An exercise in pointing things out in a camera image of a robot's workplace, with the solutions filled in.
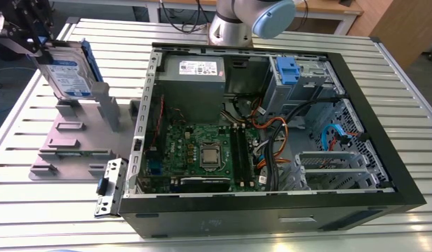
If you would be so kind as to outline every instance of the ram slot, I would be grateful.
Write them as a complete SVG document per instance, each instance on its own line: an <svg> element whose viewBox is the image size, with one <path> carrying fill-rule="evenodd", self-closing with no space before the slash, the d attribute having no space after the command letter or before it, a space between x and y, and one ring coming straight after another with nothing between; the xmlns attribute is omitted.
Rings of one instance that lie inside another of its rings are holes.
<svg viewBox="0 0 432 252"><path fill-rule="evenodd" d="M249 144L247 139L247 132L244 129L239 130L239 150L243 167L243 180L245 186L249 186L252 182L252 167L249 162Z"/></svg>
<svg viewBox="0 0 432 252"><path fill-rule="evenodd" d="M243 181L243 167L241 167L241 159L240 159L240 150L239 150L239 130L236 128L231 128L231 149L232 149L232 162L233 162L233 173L236 183L240 184Z"/></svg>

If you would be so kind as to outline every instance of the cpu socket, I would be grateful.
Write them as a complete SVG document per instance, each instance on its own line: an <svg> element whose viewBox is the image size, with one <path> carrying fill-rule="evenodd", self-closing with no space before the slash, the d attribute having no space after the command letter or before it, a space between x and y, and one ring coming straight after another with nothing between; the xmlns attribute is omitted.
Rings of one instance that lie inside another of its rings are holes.
<svg viewBox="0 0 432 252"><path fill-rule="evenodd" d="M200 146L200 164L208 172L221 168L221 145L218 143L202 143Z"/></svg>

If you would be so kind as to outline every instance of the hard drive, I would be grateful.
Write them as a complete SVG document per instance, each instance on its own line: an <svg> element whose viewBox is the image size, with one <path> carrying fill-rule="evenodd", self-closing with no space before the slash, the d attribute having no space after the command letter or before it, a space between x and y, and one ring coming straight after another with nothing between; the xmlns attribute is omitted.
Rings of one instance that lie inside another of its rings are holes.
<svg viewBox="0 0 432 252"><path fill-rule="evenodd" d="M46 44L46 50L53 56L53 63L41 64L37 58L34 61L54 89L55 96L61 100L95 100L93 85L102 82L103 77L90 43L86 40L54 41Z"/></svg>

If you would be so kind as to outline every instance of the aluminum table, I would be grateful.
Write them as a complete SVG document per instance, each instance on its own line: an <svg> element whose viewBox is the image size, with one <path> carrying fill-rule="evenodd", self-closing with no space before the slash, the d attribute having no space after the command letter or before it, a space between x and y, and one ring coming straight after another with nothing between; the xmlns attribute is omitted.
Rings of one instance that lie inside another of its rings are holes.
<svg viewBox="0 0 432 252"><path fill-rule="evenodd" d="M59 39L91 42L110 95L142 95L152 43L205 44L168 24L77 19ZM37 71L0 129L0 249L37 251L432 251L432 108L380 43L367 37L284 33L256 47L342 53L428 204L342 232L144 240L124 219L94 219L97 183L29 179L57 98Z"/></svg>

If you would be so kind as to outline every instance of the blue drive bracket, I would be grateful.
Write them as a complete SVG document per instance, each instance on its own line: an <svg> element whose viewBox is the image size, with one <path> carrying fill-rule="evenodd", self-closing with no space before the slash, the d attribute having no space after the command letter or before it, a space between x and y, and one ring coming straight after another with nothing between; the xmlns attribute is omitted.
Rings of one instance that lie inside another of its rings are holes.
<svg viewBox="0 0 432 252"><path fill-rule="evenodd" d="M284 85L296 85L300 78L300 66L293 57L277 57L277 69Z"/></svg>
<svg viewBox="0 0 432 252"><path fill-rule="evenodd" d="M102 72L99 71L97 59L93 56L90 42L83 39L81 44L82 44L82 50L83 50L85 56L87 58L87 62L89 62L90 68L93 70L93 74L95 76L95 79L98 82L105 82Z"/></svg>

